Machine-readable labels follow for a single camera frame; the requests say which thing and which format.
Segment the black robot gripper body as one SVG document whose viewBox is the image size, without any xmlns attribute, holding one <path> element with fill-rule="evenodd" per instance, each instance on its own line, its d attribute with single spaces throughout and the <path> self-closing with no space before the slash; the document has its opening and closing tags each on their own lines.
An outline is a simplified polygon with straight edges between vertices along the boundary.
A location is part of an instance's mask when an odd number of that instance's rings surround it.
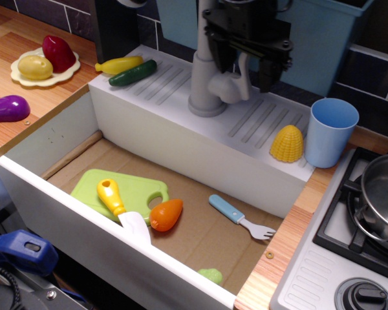
<svg viewBox="0 0 388 310">
<path fill-rule="evenodd" d="M 291 24 L 279 20 L 277 15 L 287 11 L 292 1 L 282 8 L 277 1 L 216 2 L 217 8 L 202 11 L 207 39 L 208 32 L 223 35 L 236 49 L 237 58 L 242 52 L 257 60 L 285 61 L 290 57 Z"/>
</svg>

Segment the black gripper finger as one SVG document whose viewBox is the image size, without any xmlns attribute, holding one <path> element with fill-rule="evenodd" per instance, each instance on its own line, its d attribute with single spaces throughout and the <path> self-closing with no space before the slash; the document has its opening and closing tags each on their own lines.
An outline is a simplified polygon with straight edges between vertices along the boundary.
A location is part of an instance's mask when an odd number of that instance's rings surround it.
<svg viewBox="0 0 388 310">
<path fill-rule="evenodd" d="M 220 73 L 225 73 L 237 59 L 237 52 L 230 45 L 230 41 L 216 32 L 208 32 L 208 45 Z"/>
<path fill-rule="evenodd" d="M 259 90 L 261 93 L 267 93 L 272 85 L 276 84 L 283 72 L 286 72 L 292 66 L 292 58 L 288 57 L 285 61 L 275 61 L 269 59 L 259 60 Z"/>
</svg>

